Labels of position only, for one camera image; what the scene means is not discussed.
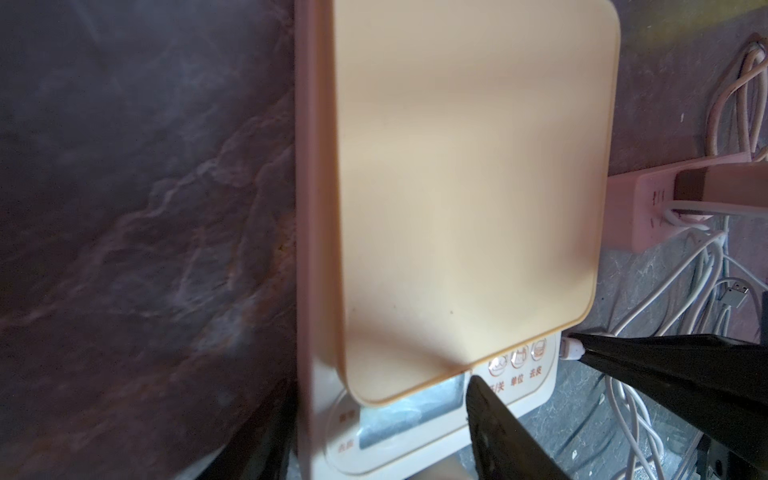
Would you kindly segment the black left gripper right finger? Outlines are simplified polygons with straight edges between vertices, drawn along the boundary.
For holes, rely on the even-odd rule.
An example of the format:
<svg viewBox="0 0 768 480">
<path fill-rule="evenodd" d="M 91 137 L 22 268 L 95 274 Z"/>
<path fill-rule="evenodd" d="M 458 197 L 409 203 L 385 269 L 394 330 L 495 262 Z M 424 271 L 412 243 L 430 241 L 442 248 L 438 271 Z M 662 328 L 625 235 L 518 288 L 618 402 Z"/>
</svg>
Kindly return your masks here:
<svg viewBox="0 0 768 480">
<path fill-rule="evenodd" d="M 480 376 L 468 381 L 466 410 L 479 479 L 569 479 Z"/>
</svg>

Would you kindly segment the white charger adapter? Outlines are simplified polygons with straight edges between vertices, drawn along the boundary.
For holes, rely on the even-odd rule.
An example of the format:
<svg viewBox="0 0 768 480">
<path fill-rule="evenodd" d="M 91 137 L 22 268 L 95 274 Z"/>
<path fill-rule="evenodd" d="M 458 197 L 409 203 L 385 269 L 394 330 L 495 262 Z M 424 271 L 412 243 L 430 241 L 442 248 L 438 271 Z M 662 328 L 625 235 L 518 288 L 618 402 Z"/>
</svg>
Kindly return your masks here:
<svg viewBox="0 0 768 480">
<path fill-rule="evenodd" d="M 767 162 L 718 164 L 677 174 L 674 199 L 767 212 Z"/>
</svg>

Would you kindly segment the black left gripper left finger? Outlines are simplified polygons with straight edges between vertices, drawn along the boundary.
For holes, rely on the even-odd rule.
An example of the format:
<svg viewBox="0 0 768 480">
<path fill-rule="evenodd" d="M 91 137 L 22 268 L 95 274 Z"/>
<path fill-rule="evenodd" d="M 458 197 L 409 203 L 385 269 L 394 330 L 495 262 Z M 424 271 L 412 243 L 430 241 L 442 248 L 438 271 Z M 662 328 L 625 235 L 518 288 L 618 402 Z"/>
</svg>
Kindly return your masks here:
<svg viewBox="0 0 768 480">
<path fill-rule="evenodd" d="M 297 385 L 277 383 L 197 479 L 285 479 L 296 416 Z"/>
</svg>

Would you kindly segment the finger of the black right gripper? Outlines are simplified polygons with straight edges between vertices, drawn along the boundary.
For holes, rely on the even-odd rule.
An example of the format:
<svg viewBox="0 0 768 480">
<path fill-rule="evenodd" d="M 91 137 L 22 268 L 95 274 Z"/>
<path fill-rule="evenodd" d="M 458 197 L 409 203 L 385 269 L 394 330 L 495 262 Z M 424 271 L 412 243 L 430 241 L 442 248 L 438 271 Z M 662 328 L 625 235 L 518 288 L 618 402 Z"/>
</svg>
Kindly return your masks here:
<svg viewBox="0 0 768 480">
<path fill-rule="evenodd" d="M 573 333 L 580 361 L 652 398 L 755 468 L 767 466 L 767 348 L 717 335 Z"/>
</svg>

